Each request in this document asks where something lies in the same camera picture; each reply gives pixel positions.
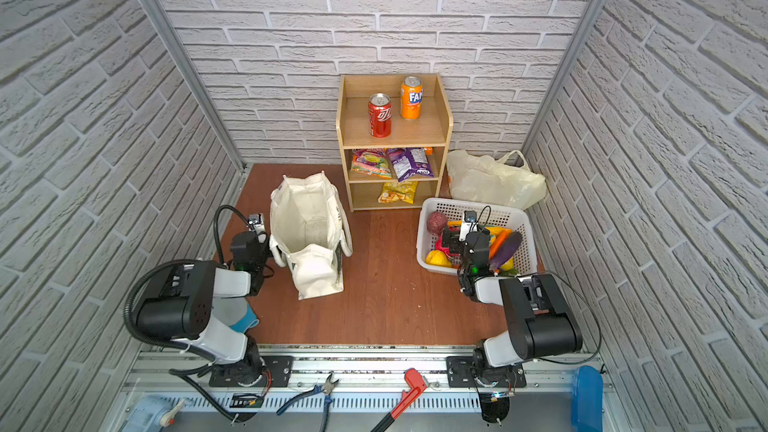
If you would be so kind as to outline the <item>colourful candy snack bag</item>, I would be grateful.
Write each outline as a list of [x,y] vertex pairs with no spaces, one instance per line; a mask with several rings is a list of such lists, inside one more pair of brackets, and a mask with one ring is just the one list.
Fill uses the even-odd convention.
[[383,149],[354,149],[351,171],[382,179],[392,179],[389,160]]

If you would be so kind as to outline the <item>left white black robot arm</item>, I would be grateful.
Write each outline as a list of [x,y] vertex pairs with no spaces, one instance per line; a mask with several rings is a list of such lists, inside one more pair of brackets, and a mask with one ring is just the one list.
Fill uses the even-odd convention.
[[248,298],[260,291],[269,258],[268,234],[237,234],[234,268],[178,259],[157,266],[128,294],[124,322],[137,340],[191,353],[206,363],[170,373],[188,383],[209,376],[213,387],[272,385],[272,374],[247,332],[259,323]]

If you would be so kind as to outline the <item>purple snack bag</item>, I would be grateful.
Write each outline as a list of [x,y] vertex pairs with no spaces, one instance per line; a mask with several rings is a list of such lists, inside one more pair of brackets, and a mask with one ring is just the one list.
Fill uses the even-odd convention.
[[399,182],[413,177],[435,177],[423,148],[390,148],[386,154]]

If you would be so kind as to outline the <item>white floral canvas tote bag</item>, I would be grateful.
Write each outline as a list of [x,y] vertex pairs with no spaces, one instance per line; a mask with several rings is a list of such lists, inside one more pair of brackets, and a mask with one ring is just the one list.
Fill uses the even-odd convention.
[[290,270],[301,300],[344,291],[342,258],[353,253],[346,213],[337,188],[320,172],[285,176],[271,193],[269,247]]

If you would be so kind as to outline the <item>yellow chips bag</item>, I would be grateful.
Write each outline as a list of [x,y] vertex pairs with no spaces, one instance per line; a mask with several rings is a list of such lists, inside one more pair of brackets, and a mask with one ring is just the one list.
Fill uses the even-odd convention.
[[408,205],[413,205],[415,203],[417,188],[418,183],[413,181],[384,183],[377,201],[379,204],[403,202]]

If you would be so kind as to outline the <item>red cola can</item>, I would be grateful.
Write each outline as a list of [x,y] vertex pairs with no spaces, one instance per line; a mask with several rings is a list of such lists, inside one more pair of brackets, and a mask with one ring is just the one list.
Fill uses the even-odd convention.
[[391,134],[391,99],[384,93],[372,95],[368,101],[370,132],[375,138],[388,137]]

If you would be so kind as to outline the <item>cream plastic grocery bag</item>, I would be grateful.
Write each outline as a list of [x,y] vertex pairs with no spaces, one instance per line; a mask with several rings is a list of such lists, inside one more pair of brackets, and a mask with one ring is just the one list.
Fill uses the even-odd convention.
[[545,176],[531,171],[520,150],[500,159],[453,150],[446,167],[453,199],[525,210],[547,194]]

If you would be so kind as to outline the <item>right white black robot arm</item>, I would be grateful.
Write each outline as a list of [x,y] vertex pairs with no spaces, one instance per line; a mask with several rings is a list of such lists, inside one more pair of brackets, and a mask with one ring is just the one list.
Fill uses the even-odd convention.
[[523,363],[582,347],[580,328],[553,275],[501,274],[505,247],[520,243],[519,237],[509,237],[496,245],[483,228],[462,232],[447,226],[441,233],[439,244],[460,258],[461,292],[474,302],[502,307],[506,320],[506,330],[482,341],[470,357],[446,359],[451,388],[523,387]]

